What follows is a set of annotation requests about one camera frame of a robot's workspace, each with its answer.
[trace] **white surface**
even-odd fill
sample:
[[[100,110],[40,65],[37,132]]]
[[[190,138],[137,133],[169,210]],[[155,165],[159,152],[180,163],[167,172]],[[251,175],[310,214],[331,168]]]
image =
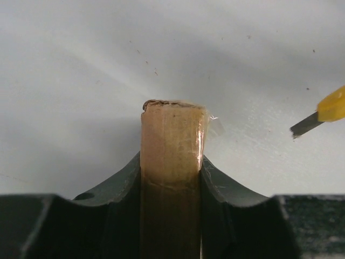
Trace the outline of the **white surface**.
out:
[[[249,188],[345,192],[345,121],[289,132],[345,84],[344,1],[0,3],[1,193],[108,178],[139,151],[151,98],[220,117],[206,155]]]

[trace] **yellow utility knife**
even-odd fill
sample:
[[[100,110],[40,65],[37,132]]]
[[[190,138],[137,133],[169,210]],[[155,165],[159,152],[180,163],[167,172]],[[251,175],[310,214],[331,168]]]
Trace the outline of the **yellow utility knife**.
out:
[[[324,122],[345,118],[345,85],[319,102],[316,112],[292,126],[293,138],[298,138]]]

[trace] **white background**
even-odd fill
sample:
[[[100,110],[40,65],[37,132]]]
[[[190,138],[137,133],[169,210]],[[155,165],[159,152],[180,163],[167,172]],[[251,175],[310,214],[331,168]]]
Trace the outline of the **white background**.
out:
[[[343,84],[341,0],[0,0],[0,193],[95,186],[159,98],[219,117],[205,153],[249,188],[343,193],[345,121],[289,132]]]

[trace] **cardboard strip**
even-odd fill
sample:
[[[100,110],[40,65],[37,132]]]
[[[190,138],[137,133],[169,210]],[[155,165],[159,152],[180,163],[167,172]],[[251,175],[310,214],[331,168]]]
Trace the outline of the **cardboard strip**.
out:
[[[149,100],[141,115],[141,258],[200,258],[205,107]]]

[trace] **yellow handle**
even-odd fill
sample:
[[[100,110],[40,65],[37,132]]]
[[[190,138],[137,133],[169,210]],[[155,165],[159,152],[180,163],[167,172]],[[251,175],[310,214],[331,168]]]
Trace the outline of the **yellow handle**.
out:
[[[318,104],[318,121],[332,122],[345,118],[345,85]]]

